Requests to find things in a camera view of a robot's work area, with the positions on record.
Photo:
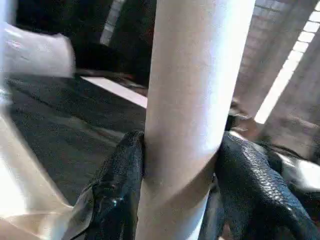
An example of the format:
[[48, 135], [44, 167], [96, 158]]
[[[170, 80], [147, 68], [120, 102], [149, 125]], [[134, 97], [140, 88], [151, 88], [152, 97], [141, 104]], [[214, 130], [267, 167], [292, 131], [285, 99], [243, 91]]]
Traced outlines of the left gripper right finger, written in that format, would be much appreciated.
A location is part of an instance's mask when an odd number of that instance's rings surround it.
[[216, 240], [317, 240], [320, 167], [282, 146], [224, 133], [199, 233]]

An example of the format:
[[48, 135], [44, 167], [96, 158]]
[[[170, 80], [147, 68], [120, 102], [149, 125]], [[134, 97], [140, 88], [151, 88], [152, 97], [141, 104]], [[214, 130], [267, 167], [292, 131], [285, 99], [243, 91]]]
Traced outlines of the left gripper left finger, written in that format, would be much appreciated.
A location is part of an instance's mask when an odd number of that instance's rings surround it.
[[144, 132], [125, 134], [77, 199], [67, 239], [135, 239], [144, 159]]

